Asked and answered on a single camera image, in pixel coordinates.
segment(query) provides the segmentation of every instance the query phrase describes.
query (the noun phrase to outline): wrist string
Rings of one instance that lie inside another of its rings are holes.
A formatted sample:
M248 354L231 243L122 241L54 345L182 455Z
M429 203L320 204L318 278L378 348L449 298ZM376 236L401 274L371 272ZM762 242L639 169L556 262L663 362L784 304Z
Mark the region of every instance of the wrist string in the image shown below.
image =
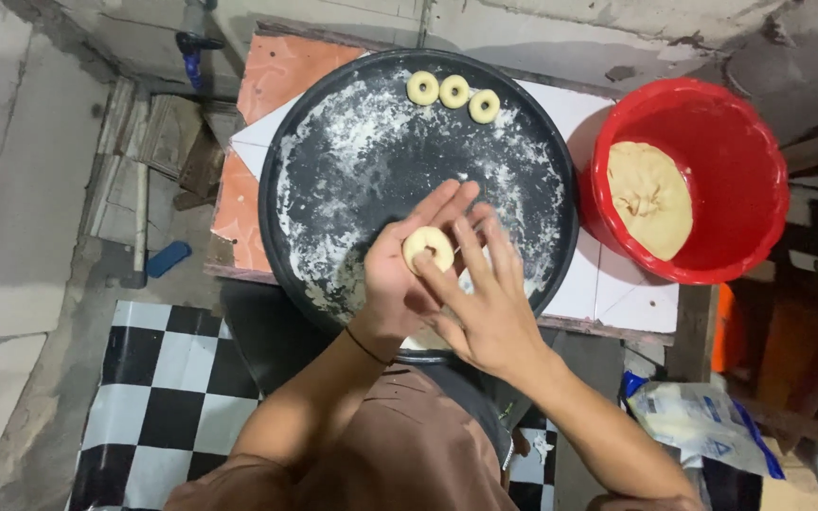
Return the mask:
M358 347L362 348L362 351L364 351L365 353L367 353L367 354L368 354L368 356L370 356L371 358L373 358L374 360L376 360L378 363L380 363L380 364L381 364L381 365L383 365L383 366L392 366L392 364L393 364L393 363L392 363L392 361L391 361L391 362L384 362L384 361L382 361L382 360L381 360L381 358L380 358L379 356L377 356L377 355L376 355L376 354L374 354L374 353L371 353L371 351L370 351L368 348L364 347L364 346L362 345L362 343L358 342L358 339L356 338L356 336L355 336L355 335L353 335L353 333L352 333L352 331L351 331L351 330L349 330L349 326L348 326L348 325L345 327L345 331L347 332L347 334L349 335L349 337L350 337L350 338L353 340L353 342L354 342L354 343L356 343L356 345L357 345Z

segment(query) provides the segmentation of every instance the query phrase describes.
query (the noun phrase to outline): faucet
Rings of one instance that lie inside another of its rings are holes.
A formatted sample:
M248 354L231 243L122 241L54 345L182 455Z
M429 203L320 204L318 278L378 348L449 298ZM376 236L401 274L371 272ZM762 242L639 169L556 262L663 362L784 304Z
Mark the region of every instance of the faucet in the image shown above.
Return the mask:
M191 87L204 87L201 77L201 51L222 50L225 43L205 33L205 18L216 8L217 0L186 0L182 29L176 32L176 46L182 52L185 72Z

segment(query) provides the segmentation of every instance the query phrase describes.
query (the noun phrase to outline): checkered tile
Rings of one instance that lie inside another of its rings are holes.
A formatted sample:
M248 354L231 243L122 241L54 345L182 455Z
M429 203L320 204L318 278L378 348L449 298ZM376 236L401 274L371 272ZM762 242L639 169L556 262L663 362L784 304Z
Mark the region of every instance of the checkered tile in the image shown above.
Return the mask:
M530 451L526 457L514 455L510 460L510 498L520 511L553 511L557 427L535 405L523 416L519 427L529 441ZM554 447L548 451L544 465L534 447L536 436Z
M118 302L69 510L162 509L226 459L261 401L221 318Z

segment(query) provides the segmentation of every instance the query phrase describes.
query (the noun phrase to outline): table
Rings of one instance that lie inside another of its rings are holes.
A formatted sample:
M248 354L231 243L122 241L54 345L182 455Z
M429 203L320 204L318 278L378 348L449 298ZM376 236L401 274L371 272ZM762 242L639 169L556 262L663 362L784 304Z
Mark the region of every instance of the table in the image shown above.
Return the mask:
M276 283L257 221L258 179L276 129L301 93L321 77L365 54L391 48L293 22L258 22L238 97L247 127L232 137L227 149L206 273ZM598 130L614 105L613 95L546 76L502 71L515 78L547 111L567 142L575 166L585 168ZM539 317L539 324L671 346L676 343L678 325L687 321L678 314L680 287L645 272L580 229L570 270ZM711 295L704 299L708 302ZM711 310L713 317L714 306L695 302L690 301L691 312L699 313L692 315L693 322L685 331L693 337L704 332L708 337L713 321L703 311ZM691 344L699 345L686 355L691 361L703 360L704 353L711 350L708 339Z

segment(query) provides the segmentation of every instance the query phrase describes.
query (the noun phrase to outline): red plastic basin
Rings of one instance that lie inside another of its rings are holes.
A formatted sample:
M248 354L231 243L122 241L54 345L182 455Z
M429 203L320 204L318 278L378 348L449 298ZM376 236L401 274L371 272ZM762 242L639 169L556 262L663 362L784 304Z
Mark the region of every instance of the red plastic basin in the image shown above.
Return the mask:
M608 153L623 141L665 151L687 182L693 230L670 261L649 254L614 209ZM578 180L586 230L650 272L682 284L721 283L766 259L788 210L787 171L769 128L723 87L691 78L658 80L622 99Z

